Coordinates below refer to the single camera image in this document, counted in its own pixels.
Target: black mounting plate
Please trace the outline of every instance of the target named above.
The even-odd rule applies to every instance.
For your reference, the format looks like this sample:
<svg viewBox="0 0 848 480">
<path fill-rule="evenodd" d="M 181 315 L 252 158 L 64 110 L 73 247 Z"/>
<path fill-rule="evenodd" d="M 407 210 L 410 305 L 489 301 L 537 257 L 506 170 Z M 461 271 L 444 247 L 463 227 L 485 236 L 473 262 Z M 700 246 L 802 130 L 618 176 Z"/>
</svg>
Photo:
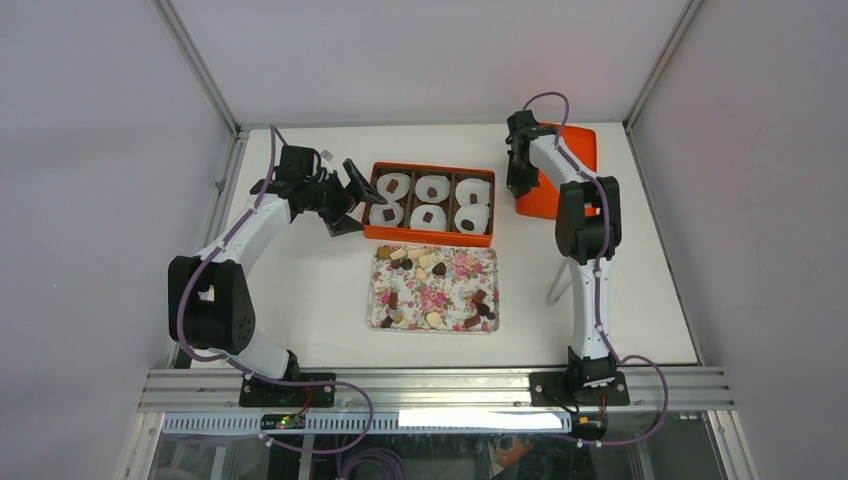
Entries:
<svg viewBox="0 0 848 480">
<path fill-rule="evenodd" d="M 566 389 L 566 372 L 535 372 L 530 374 L 530 402 L 534 407 L 571 407 L 574 405 L 600 407 L 601 395 L 606 395 L 608 407 L 630 405 L 630 394 L 622 372 L 605 387 L 581 389 L 572 394 Z"/>
<path fill-rule="evenodd" d="M 300 372 L 297 381 L 322 382 L 334 381 L 335 379 L 335 373 Z M 330 386 L 329 392 L 325 392 L 324 387 L 310 388 L 312 389 L 310 407 L 330 408 L 333 406 L 336 398 L 336 387 Z M 242 380 L 239 406 L 245 408 L 300 408 L 308 398 L 309 395 L 303 387 L 281 387 L 251 378 L 250 380 Z"/>
</svg>

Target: floral pattern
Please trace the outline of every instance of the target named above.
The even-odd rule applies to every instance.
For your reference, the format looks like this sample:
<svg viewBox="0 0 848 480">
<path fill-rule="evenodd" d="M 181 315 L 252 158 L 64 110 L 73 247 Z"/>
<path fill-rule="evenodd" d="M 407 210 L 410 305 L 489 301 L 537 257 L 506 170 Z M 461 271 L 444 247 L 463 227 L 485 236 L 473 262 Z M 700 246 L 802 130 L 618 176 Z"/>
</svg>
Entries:
<svg viewBox="0 0 848 480">
<path fill-rule="evenodd" d="M 436 276 L 430 273 L 424 280 L 414 278 L 415 269 L 393 269 L 388 260 L 374 255 L 371 288 L 368 300 L 368 325 L 380 329 L 387 315 L 400 313 L 403 320 L 392 323 L 381 330 L 395 331 L 438 331 L 448 333 L 493 333 L 500 325 L 498 316 L 499 294 L 497 282 L 497 256 L 489 248 L 431 247 L 386 245 L 392 251 L 398 248 L 412 250 L 422 248 L 430 255 L 432 265 L 444 262 L 447 273 Z M 495 313 L 495 318 L 481 318 L 481 322 L 470 329 L 465 328 L 465 319 L 476 314 L 471 297 L 477 292 L 486 292 L 485 303 Z M 398 294 L 397 309 L 389 307 L 392 292 Z M 436 312 L 442 323 L 435 328 L 425 320 L 428 313 Z"/>
</svg>

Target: orange box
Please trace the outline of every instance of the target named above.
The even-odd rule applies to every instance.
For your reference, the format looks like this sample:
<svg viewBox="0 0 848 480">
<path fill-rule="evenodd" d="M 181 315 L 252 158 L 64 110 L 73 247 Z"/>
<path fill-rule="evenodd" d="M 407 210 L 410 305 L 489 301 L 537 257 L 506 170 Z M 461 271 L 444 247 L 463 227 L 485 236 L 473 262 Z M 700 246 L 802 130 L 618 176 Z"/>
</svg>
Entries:
<svg viewBox="0 0 848 480">
<path fill-rule="evenodd" d="M 442 167 L 434 165 L 417 165 L 410 163 L 377 162 L 371 170 L 371 185 L 377 186 L 377 178 L 387 173 L 403 173 L 410 176 L 409 192 L 403 201 L 398 201 L 403 207 L 403 220 L 400 226 L 385 227 L 371 225 L 368 216 L 371 205 L 365 206 L 362 213 L 362 225 L 365 226 L 365 237 L 405 243 L 429 243 L 437 245 L 456 245 L 460 247 L 488 247 L 492 244 L 495 219 L 495 172 L 491 170 L 475 170 L 469 168 Z M 431 230 L 420 230 L 409 228 L 410 215 L 412 211 L 422 205 L 415 195 L 415 184 L 423 175 L 441 175 L 450 180 L 450 193 L 446 200 L 440 202 L 439 206 L 445 210 L 448 222 L 448 231 L 436 232 Z M 492 186 L 489 193 L 489 223 L 485 233 L 482 235 L 462 233 L 454 225 L 453 219 L 459 204 L 455 198 L 456 184 L 466 178 L 479 178 L 489 182 Z"/>
<path fill-rule="evenodd" d="M 553 123 L 542 123 L 542 125 L 559 126 L 559 124 Z M 598 142 L 595 137 L 595 131 L 587 128 L 566 126 L 563 137 L 568 148 L 577 155 L 577 159 L 592 171 L 597 172 Z M 556 220 L 558 206 L 559 185 L 554 186 L 548 180 L 548 177 L 540 171 L 539 186 L 515 202 L 515 211 L 519 215 L 528 217 Z M 586 213 L 592 215 L 594 214 L 594 209 L 586 209 Z"/>
</svg>

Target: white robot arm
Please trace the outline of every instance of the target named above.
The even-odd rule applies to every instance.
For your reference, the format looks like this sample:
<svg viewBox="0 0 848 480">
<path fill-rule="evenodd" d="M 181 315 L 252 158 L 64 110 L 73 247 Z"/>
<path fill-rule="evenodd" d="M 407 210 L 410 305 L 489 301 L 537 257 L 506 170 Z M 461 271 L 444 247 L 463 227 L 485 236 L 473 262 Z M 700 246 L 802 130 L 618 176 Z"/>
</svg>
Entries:
<svg viewBox="0 0 848 480">
<path fill-rule="evenodd" d="M 537 187 L 540 170 L 560 186 L 555 236 L 574 289 L 574 334 L 565 381 L 566 389 L 578 397 L 580 390 L 609 386 L 617 373 L 607 299 L 611 261 L 621 242 L 618 182 L 586 168 L 556 128 L 541 126 L 530 110 L 516 112 L 507 124 L 507 186 L 513 195 L 518 198 Z M 587 215 L 586 207 L 594 207 L 596 214 Z"/>
<path fill-rule="evenodd" d="M 171 338 L 192 348 L 231 358 L 250 371 L 274 379 L 295 380 L 297 357 L 256 330 L 246 277 L 259 256 L 297 217 L 314 211 L 331 236 L 362 230 L 348 216 L 361 201 L 386 200 L 365 180 L 350 159 L 343 163 L 350 182 L 322 166 L 318 152 L 286 145 L 273 177 L 259 180 L 247 206 L 211 244 L 192 257 L 178 256 L 168 267 Z"/>
</svg>

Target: white wall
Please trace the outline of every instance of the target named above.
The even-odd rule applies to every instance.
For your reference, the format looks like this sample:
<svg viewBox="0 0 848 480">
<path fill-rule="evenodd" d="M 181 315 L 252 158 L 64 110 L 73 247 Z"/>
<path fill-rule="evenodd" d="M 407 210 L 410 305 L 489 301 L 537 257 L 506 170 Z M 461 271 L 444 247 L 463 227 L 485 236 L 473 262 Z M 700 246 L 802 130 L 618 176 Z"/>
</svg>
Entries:
<svg viewBox="0 0 848 480">
<path fill-rule="evenodd" d="M 226 143 L 152 2 L 0 3 L 0 478 L 111 478 Z"/>
<path fill-rule="evenodd" d="M 338 125 L 623 120 L 686 0 L 174 4 L 240 122 Z"/>
<path fill-rule="evenodd" d="M 848 469 L 848 3 L 706 2 L 636 146 L 762 478 Z"/>
</svg>

